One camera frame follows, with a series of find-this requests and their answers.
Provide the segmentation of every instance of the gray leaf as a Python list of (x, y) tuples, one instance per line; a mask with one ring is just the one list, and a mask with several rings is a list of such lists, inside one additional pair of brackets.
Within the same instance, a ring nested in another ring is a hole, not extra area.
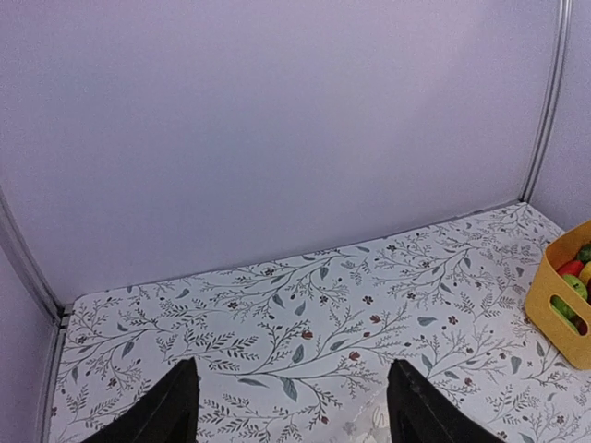
[(268, 388), (268, 386), (265, 385), (264, 383), (261, 383), (257, 380), (253, 380), (252, 378), (239, 378), (238, 383), (244, 383), (245, 385), (250, 385), (250, 386), (262, 386), (263, 388)]
[(292, 362), (299, 363), (304, 360), (304, 345), (300, 344), (294, 352), (294, 356), (292, 357)]
[(285, 308), (285, 306), (283, 305), (283, 300), (281, 299), (279, 294), (276, 293), (273, 296), (272, 301), (275, 302), (275, 304), (279, 305), (280, 307)]
[(521, 364), (521, 358), (519, 357), (511, 357), (511, 367), (513, 368), (513, 373), (516, 374), (519, 370), (519, 366)]
[(284, 275), (278, 275), (277, 277), (275, 277), (273, 280), (271, 280), (271, 284), (275, 284), (276, 282), (278, 282), (280, 279), (282, 279), (283, 277), (285, 277)]
[(190, 293), (189, 289), (184, 289), (182, 293), (180, 293), (176, 298), (185, 298), (188, 293)]
[(135, 343), (133, 341), (128, 341), (126, 343), (125, 347), (123, 348), (123, 352), (121, 353), (121, 358), (123, 358), (127, 354), (129, 354), (134, 346), (135, 346)]
[(444, 376), (447, 376), (449, 378), (453, 378), (454, 380), (459, 380), (460, 378), (458, 376), (456, 376), (452, 371), (445, 371), (443, 373)]
[(520, 432), (519, 435), (524, 440), (524, 443), (536, 443), (533, 438), (531, 438), (530, 436), (527, 436), (526, 434), (522, 434)]
[(447, 287), (445, 284), (443, 284), (443, 283), (442, 283), (442, 284), (440, 284), (440, 288), (441, 288), (443, 291), (447, 292), (447, 293), (453, 293), (453, 292), (452, 292), (452, 290), (451, 290), (450, 288), (448, 288), (448, 287)]
[(291, 378), (284, 377), (279, 377), (279, 379), (283, 382), (283, 392), (285, 392), (285, 395), (293, 401), (297, 401), (297, 390), (294, 381)]
[(434, 317), (419, 317), (416, 321), (418, 321), (418, 324), (421, 326), (428, 326), (434, 321), (437, 321), (437, 319)]
[(430, 372), (431, 369), (433, 369), (433, 364), (431, 363), (431, 361), (424, 354), (421, 355), (421, 360), (423, 361), (423, 365), (425, 365), (427, 370)]
[(297, 316), (301, 316), (302, 314), (304, 314), (305, 310), (306, 310), (306, 302), (304, 302), (300, 306), (298, 306), (295, 309), (294, 314), (296, 314)]
[(346, 342), (346, 340), (336, 341), (335, 343), (333, 343), (331, 345), (331, 351), (336, 351), (341, 346), (343, 346), (345, 342)]

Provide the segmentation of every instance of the white wall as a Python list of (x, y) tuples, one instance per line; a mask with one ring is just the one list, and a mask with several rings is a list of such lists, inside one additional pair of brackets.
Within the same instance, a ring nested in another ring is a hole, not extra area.
[(532, 202), (564, 229), (591, 219), (591, 3), (573, 2), (554, 127)]
[(0, 249), (0, 441), (32, 443), (54, 329)]
[(0, 6), (0, 184), (64, 302), (516, 198), (557, 10), (34, 3)]

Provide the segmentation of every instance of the floral tablecloth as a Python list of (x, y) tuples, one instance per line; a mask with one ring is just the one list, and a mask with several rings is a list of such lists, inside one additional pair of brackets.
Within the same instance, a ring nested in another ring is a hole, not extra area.
[(50, 441), (78, 442), (179, 359), (198, 441), (390, 441), (385, 386), (412, 362), (514, 442), (591, 441), (591, 377), (525, 318), (561, 230), (526, 204), (358, 245), (77, 300)]

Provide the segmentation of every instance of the yellow basket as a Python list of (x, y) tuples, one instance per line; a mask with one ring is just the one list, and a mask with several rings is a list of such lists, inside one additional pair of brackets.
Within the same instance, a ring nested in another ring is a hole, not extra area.
[[(574, 260), (581, 246), (589, 242), (591, 220), (552, 242), (546, 248), (532, 287), (525, 298), (527, 316), (571, 365), (578, 369), (591, 369), (591, 305), (555, 269)], [(586, 323), (585, 335), (580, 335), (566, 318), (552, 309), (550, 298), (553, 295), (559, 296)]]

